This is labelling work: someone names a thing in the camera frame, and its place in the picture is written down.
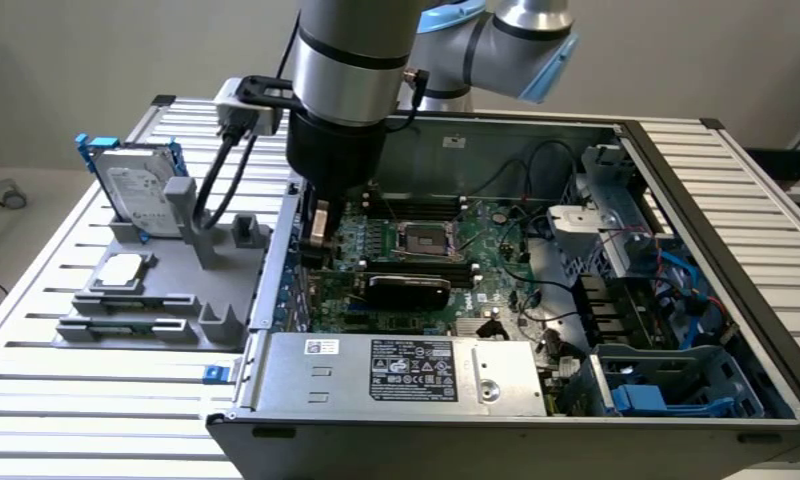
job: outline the power supply label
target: power supply label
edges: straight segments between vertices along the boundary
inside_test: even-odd
[[[454,343],[372,340],[371,397],[381,402],[457,402]]]

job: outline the white wall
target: white wall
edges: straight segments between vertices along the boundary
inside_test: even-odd
[[[800,126],[800,0],[573,0],[583,40],[543,106],[721,118],[782,145]],[[76,132],[126,135],[158,93],[272,74],[295,0],[2,0],[0,165],[80,167]]]

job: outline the motherboard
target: motherboard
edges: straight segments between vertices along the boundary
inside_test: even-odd
[[[348,203],[334,263],[310,272],[312,331],[455,335],[458,320],[486,321],[515,311],[517,298],[533,290],[503,270],[533,278],[523,230],[510,228],[527,217],[523,209],[498,202],[379,202],[381,208]],[[443,304],[434,306],[429,293],[402,288],[389,290],[394,298],[375,306],[367,282],[401,276],[447,280]]]

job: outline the robotic arm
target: robotic arm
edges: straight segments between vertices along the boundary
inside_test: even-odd
[[[332,236],[347,190],[376,174],[405,80],[415,85],[410,120],[419,108],[449,109],[473,85],[542,102],[577,42],[567,0],[505,0],[494,14],[485,7],[485,0],[302,0],[292,82],[248,77],[223,87],[220,121],[247,119],[238,132],[275,133],[291,110],[287,157],[308,182],[311,248]]]

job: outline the small white sticker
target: small white sticker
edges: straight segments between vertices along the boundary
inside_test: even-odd
[[[466,137],[445,137],[442,146],[445,148],[466,148]]]
[[[306,340],[306,355],[338,355],[342,341],[336,338]]]

